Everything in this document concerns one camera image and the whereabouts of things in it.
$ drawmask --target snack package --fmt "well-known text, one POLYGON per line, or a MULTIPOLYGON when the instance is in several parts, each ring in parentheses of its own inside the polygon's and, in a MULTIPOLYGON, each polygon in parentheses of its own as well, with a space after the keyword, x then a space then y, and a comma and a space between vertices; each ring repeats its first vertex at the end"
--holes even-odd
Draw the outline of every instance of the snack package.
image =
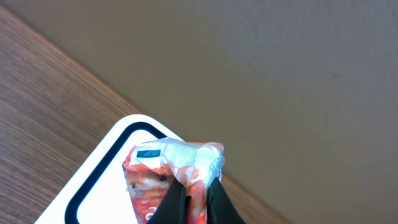
POLYGON ((174 178, 186 188, 188 224, 207 223, 206 190, 224 165, 223 145, 163 138, 134 146, 123 162, 138 224, 155 213, 174 178))

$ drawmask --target white plate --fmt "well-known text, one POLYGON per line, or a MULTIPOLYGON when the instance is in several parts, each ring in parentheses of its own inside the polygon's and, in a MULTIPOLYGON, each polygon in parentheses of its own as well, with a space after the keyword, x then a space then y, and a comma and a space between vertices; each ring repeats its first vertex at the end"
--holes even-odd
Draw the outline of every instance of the white plate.
POLYGON ((148 116, 121 119, 35 223, 136 223, 121 164, 134 145, 166 136, 182 140, 148 116))

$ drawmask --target dark object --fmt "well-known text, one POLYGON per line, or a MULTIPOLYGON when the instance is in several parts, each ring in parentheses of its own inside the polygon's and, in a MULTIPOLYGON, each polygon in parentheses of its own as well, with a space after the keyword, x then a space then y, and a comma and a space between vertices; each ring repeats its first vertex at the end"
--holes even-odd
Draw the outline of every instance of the dark object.
MULTIPOLYGON (((189 198, 185 187, 174 180, 147 224, 185 224, 189 198)), ((245 223, 217 178, 207 190, 207 220, 209 224, 245 223)))

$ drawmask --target blue label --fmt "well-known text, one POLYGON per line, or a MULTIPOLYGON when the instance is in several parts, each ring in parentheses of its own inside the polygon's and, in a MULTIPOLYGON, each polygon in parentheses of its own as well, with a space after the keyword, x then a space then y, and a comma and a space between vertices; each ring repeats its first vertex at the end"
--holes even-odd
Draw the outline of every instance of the blue label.
POLYGON ((137 152, 137 158, 153 158, 160 156, 160 149, 158 150, 144 150, 137 152))

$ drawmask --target brown table surface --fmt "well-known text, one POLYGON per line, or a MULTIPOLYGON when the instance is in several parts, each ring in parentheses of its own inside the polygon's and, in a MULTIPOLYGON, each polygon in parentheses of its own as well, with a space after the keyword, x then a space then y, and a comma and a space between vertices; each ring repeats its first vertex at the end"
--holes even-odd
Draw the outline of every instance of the brown table surface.
MULTIPOLYGON (((33 223, 112 125, 141 113, 0 5, 0 223, 33 223)), ((287 223, 232 180, 248 223, 287 223)))

